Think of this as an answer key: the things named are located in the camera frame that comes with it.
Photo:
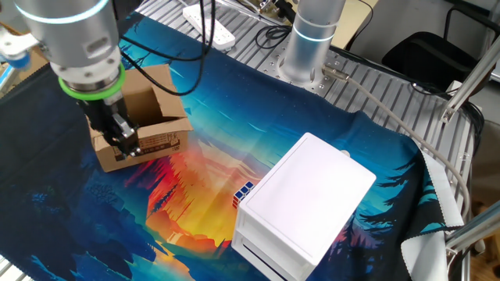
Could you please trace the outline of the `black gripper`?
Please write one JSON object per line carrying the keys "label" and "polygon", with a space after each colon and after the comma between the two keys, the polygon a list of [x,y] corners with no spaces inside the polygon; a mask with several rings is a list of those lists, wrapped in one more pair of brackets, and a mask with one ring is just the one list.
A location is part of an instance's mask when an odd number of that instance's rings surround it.
{"label": "black gripper", "polygon": [[112,158],[126,159],[140,154],[136,127],[128,120],[125,101],[122,96],[95,100],[78,100],[93,130],[102,134],[106,146],[104,153]]}

